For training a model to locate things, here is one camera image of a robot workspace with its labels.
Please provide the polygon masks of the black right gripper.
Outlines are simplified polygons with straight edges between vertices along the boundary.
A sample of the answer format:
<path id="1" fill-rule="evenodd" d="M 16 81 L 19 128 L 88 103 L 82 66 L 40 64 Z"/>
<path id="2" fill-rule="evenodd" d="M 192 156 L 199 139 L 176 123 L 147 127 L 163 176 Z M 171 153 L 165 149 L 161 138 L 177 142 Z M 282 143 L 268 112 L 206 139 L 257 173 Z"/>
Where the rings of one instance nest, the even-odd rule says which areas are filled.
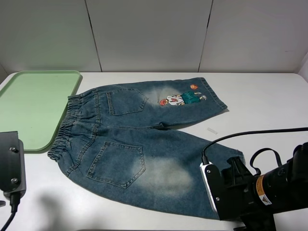
<path id="1" fill-rule="evenodd" d="M 244 225 L 234 228 L 235 231 L 275 231 L 273 214 L 263 209 L 254 189 L 257 178 L 238 156 L 229 158 L 227 163 L 230 167 L 221 172 L 220 218 L 243 222 Z"/>

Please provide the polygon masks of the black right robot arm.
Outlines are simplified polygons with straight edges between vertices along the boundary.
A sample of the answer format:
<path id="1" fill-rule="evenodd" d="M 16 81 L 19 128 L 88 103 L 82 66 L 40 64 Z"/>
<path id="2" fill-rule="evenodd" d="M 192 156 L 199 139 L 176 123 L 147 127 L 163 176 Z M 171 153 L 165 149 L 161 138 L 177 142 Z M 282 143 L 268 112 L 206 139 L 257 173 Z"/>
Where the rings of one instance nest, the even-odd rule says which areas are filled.
<path id="1" fill-rule="evenodd" d="M 308 144 L 294 149 L 293 157 L 274 170 L 252 175 L 239 157 L 228 159 L 222 170 L 225 184 L 219 202 L 222 220 L 239 218 L 248 231 L 274 231 L 274 214 L 308 206 Z"/>

